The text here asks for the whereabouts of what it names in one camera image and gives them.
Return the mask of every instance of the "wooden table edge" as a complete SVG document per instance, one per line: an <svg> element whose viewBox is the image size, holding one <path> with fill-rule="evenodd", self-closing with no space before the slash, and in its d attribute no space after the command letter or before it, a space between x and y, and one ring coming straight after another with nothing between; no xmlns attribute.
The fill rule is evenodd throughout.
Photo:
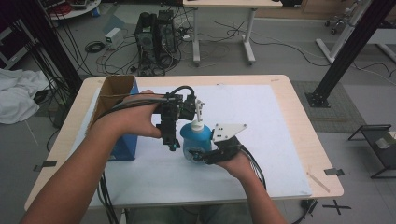
<svg viewBox="0 0 396 224"><path fill-rule="evenodd" d="M54 142L47 158L47 161L57 161L57 164L54 167L42 169L25 203L25 209L30 206L38 192L64 163L91 103L94 91L89 90L100 88L104 80L103 77L93 77L84 80L80 92L64 122L64 126L60 130L58 138ZM325 169L332 168L332 164L288 77L284 75L137 77L136 80L141 91L144 90L145 86L271 85L312 189L313 193L310 198L339 197L344 194L344 189L338 177L324 173Z"/></svg>

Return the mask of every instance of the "white cloth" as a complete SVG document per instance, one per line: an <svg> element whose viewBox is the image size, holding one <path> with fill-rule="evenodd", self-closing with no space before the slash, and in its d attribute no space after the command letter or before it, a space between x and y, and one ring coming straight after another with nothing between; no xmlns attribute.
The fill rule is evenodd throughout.
<svg viewBox="0 0 396 224"><path fill-rule="evenodd" d="M33 100L49 86L43 72L0 68L0 123L12 124L31 117L39 108Z"/></svg>

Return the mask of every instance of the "black metal frame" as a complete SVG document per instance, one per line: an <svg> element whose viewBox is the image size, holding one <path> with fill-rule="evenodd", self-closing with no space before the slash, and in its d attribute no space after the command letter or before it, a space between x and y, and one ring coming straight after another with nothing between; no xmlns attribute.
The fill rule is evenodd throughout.
<svg viewBox="0 0 396 224"><path fill-rule="evenodd" d="M396 0L373 0L317 88L306 94L311 107L328 107L327 98L335 85L395 5Z"/></svg>
<svg viewBox="0 0 396 224"><path fill-rule="evenodd" d="M385 131L388 131L390 127L391 127L390 124L361 125L358 130L356 130L352 135L350 135L348 137L347 140L348 141L351 141L351 140L366 140L370 144L370 141L367 138L367 136L364 134L364 131L382 131L382 132L385 132ZM361 132L363 134L364 138L352 139L358 132ZM386 172L387 170L390 170L392 168L390 165L385 165L382 161L381 161L381 163L384 165L384 168L381 169L380 171L376 172L375 174L371 175L370 177L372 179L395 179L396 176L389 176L389 175L388 176L380 176L381 174L383 174L384 172Z"/></svg>

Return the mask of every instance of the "hand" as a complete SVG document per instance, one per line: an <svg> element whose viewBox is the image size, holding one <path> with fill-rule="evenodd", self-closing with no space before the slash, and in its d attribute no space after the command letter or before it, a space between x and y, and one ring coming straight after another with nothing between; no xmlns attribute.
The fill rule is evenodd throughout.
<svg viewBox="0 0 396 224"><path fill-rule="evenodd" d="M231 160L218 162L217 165L226 169L230 175L237 178L239 181L251 177L257 178L251 168L248 156L242 151L239 151Z"/></svg>
<svg viewBox="0 0 396 224"><path fill-rule="evenodd" d="M138 99L146 97L160 97L152 91L142 91L144 95L128 96L124 99ZM141 105L128 109L122 109L117 112L108 114L96 121L94 126L103 125L104 128L109 129L111 132L116 132L119 136L126 133L136 134L147 137L161 137L161 131L151 123L152 113L158 104Z"/></svg>

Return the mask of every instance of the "black tape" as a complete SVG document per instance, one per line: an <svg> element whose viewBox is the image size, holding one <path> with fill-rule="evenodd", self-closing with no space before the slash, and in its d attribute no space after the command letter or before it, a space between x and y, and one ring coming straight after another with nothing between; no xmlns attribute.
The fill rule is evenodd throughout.
<svg viewBox="0 0 396 224"><path fill-rule="evenodd" d="M344 171L343 171L343 169L337 170L337 169L335 169L335 168L324 170L324 173L325 173L326 175L337 175L337 176L340 176L340 175L344 175L344 174L345 174Z"/></svg>
<svg viewBox="0 0 396 224"><path fill-rule="evenodd" d="M33 168L33 171L40 172L43 167L53 167L56 166L57 161L43 161L43 164L41 166L36 165L35 168Z"/></svg>

